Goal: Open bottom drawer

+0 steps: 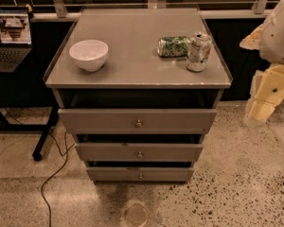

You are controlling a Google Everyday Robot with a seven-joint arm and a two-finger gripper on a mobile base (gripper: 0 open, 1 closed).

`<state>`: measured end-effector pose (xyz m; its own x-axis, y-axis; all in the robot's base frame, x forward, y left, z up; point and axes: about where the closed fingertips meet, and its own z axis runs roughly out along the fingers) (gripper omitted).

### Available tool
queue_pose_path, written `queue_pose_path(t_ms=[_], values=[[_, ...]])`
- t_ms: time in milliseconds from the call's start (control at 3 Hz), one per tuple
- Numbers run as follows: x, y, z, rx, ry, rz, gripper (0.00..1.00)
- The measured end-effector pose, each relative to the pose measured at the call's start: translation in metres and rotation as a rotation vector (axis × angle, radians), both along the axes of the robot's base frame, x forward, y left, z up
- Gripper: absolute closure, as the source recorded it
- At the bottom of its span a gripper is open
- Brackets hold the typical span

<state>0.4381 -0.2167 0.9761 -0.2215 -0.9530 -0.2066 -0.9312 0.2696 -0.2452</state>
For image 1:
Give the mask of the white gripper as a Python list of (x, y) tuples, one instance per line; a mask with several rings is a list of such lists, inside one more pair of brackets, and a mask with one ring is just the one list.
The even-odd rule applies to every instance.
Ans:
[(251, 84), (251, 98), (245, 113), (249, 121), (265, 123), (284, 99), (284, 65), (272, 63), (264, 72), (256, 71)]

